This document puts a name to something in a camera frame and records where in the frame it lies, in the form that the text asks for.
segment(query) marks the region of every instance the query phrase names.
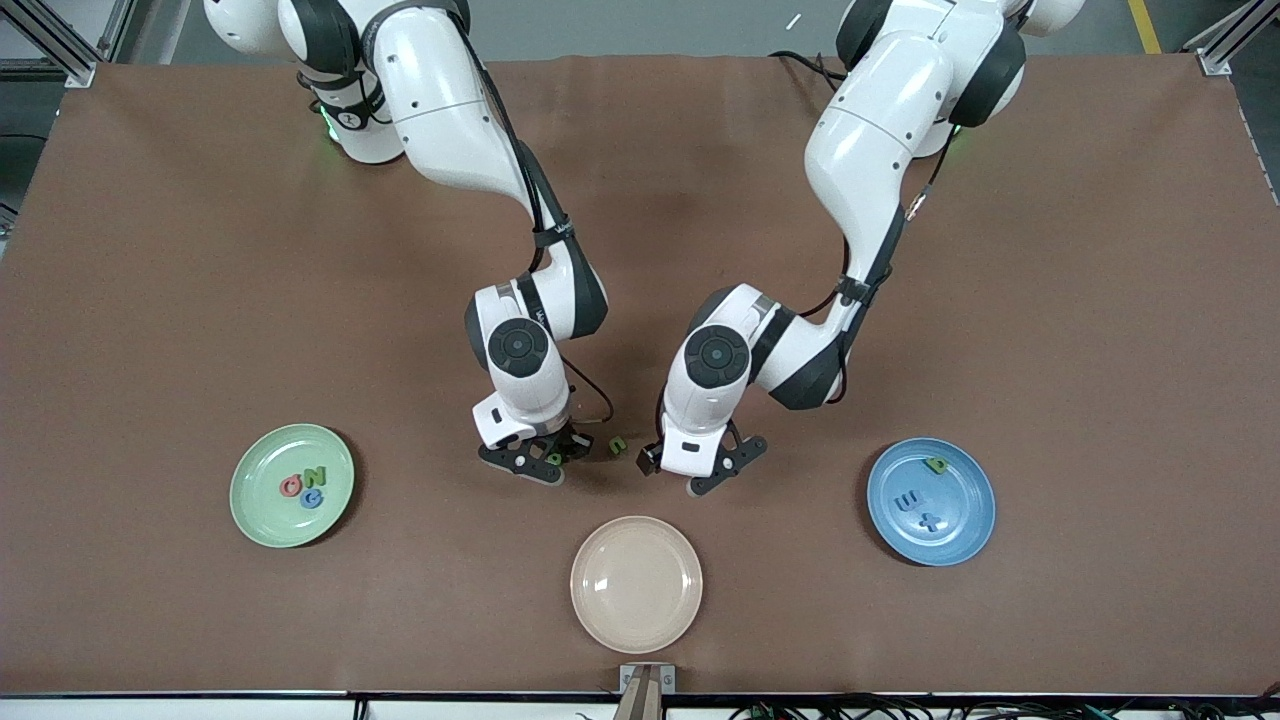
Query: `gray floor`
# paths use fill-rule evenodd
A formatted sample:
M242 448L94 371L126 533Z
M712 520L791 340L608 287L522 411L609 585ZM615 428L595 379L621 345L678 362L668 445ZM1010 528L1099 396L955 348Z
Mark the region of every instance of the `gray floor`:
M1240 0L1147 0L1166 53L1176 50ZM562 55L765 55L833 50L846 0L472 0L472 37L490 60ZM147 0L133 47L138 63L253 63L214 35L201 0ZM1088 0L1050 38L1028 38L1039 54L1134 54L1142 42L1126 0ZM1261 154L1280 167L1280 27L1268 27L1233 61L1240 104ZM47 135L63 88L56 82L0 82L0 135ZM19 208L40 142L0 138L0 201Z

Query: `table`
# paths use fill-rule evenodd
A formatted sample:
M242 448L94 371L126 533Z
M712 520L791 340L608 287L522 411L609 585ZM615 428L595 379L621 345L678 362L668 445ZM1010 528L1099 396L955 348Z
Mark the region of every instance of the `table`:
M829 290L840 234L803 172L827 90L767 59L494 73L612 299L562 350L618 406L596 434L635 450L710 291ZM703 561L701 612L655 656L685 691L1275 678L1280 218L1230 83L1193 58L1032 58L906 229L849 398L749 392L739 424L771 450L703 500L631 457L559 488L474 459L489 389L462 311L524 268L527 222L344 160L291 76L105 65L64 101L0 264L0 689L608 688L626 659L567 578L627 514ZM342 433L360 491L326 539L273 551L227 486L291 421ZM996 488L960 566L895 557L861 500L918 434Z

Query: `white plate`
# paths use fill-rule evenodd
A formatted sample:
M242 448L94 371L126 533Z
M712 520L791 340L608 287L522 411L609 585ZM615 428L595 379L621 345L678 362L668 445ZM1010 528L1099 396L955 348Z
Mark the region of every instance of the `white plate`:
M573 559L570 594L600 644L631 655L680 639L703 602L703 566L680 530L654 518L611 520Z

